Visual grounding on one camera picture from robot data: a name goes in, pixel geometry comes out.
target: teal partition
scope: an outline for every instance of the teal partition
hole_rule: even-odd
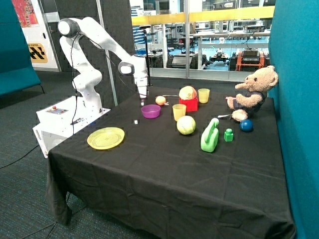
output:
[[[11,0],[1,1],[0,32],[0,96],[40,85]]]
[[[269,49],[272,90],[297,238],[319,238],[319,1],[277,0]]]

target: yellow warning sign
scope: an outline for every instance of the yellow warning sign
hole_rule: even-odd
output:
[[[47,63],[48,58],[46,57],[44,47],[40,43],[30,43],[29,52],[32,63]]]

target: purple bowl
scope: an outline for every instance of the purple bowl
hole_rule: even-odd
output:
[[[154,119],[160,115],[160,106],[147,105],[141,108],[143,116],[148,119]]]

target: teddy bear paw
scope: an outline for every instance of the teddy bear paw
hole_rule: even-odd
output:
[[[231,109],[234,109],[234,97],[228,97],[227,98],[227,104],[228,104],[228,107],[231,108]]]
[[[239,121],[239,122],[248,119],[247,112],[244,110],[236,110],[233,112],[233,114],[231,116],[234,120]]]

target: blue ball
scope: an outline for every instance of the blue ball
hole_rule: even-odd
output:
[[[253,130],[253,123],[250,119],[244,119],[240,122],[239,127],[244,132],[250,132]]]

